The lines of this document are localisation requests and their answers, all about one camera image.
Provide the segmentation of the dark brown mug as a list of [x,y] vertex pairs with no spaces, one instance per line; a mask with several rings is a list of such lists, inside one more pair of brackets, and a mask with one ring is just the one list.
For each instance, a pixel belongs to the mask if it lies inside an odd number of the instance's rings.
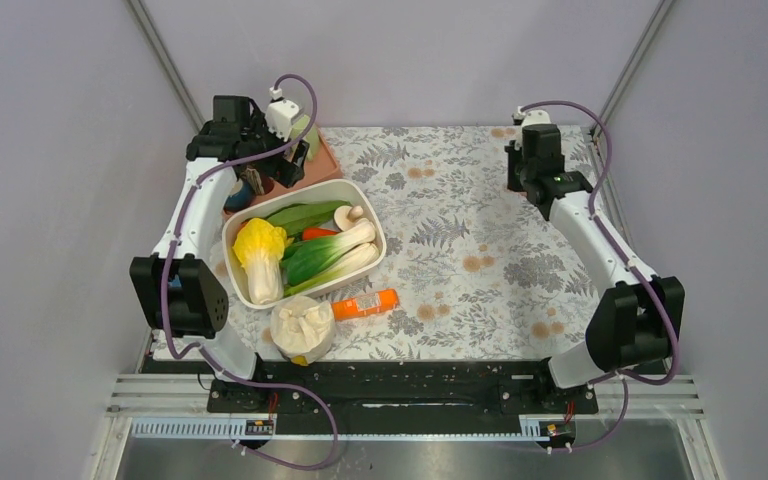
[[254,167],[247,167],[244,170],[243,178],[255,196],[267,195],[272,192],[275,186],[271,177]]

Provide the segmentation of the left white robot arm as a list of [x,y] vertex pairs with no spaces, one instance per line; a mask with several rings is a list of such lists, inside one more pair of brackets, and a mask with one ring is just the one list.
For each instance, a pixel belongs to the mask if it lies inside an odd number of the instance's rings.
[[176,360],[198,351],[248,411],[269,401],[255,374],[259,355],[228,326],[228,294],[204,260],[232,187],[247,170],[289,188],[304,177],[308,145],[292,134],[302,108],[280,89],[261,110],[245,96],[218,95],[213,117],[186,148],[184,185],[161,240],[132,260],[129,275],[148,325],[163,332]]

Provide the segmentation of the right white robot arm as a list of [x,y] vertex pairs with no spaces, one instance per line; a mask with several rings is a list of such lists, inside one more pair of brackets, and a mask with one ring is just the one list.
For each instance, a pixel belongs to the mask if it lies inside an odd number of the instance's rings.
[[544,360],[543,378],[533,386],[537,405],[557,412],[573,388],[611,374],[635,377],[640,364],[675,361],[685,289],[633,253],[597,208],[595,188],[566,169],[558,126],[524,122],[505,152],[509,189],[525,194],[564,236],[600,296],[584,340]]

